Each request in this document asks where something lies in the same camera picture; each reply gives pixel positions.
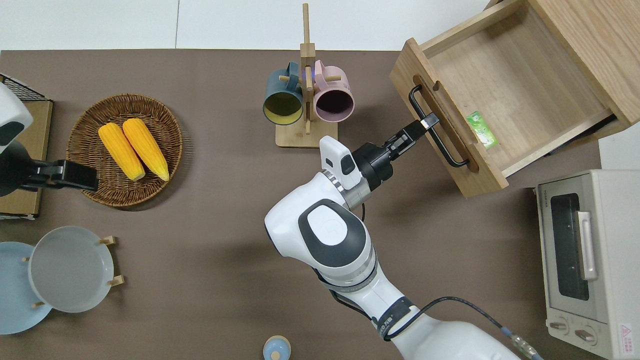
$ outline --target woven tray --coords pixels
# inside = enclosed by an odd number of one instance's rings
[[[145,167],[145,176],[131,181],[118,167],[98,136],[107,122],[119,126],[130,118],[144,121],[156,139],[169,166],[169,181],[182,157],[182,131],[175,116],[161,102],[144,95],[108,97],[88,108],[74,125],[67,144],[67,159],[97,170],[96,192],[83,193],[91,200],[115,208],[141,204],[156,196],[168,184]]]

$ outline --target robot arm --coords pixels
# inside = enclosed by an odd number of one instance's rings
[[[32,160],[17,141],[33,122],[33,117],[9,88],[0,83],[0,196],[16,189],[71,187],[88,191],[98,189],[95,169],[68,160],[46,162]]]
[[[366,226],[350,212],[392,175],[390,162],[432,125],[416,121],[384,146],[368,143],[353,154],[337,140],[324,137],[323,171],[271,209],[265,218],[267,232],[282,256],[311,266],[336,300],[368,317],[405,359],[518,359],[476,326],[441,322],[413,305],[385,277]],[[517,339],[529,358],[541,359]]]

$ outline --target pink mug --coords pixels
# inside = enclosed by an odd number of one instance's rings
[[[329,76],[340,76],[340,80],[327,81]],[[314,108],[319,119],[340,122],[353,113],[353,95],[347,75],[337,66],[324,66],[316,60],[314,79],[318,86],[314,94]]]

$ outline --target black wire basket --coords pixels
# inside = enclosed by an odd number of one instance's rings
[[[0,82],[5,84],[21,101],[50,101],[41,93],[4,74],[0,74]]]

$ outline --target oven door handle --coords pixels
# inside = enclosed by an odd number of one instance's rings
[[[576,211],[578,260],[580,262],[580,276],[584,280],[598,278],[596,261],[593,255],[593,237],[591,235],[591,213],[588,211]]]

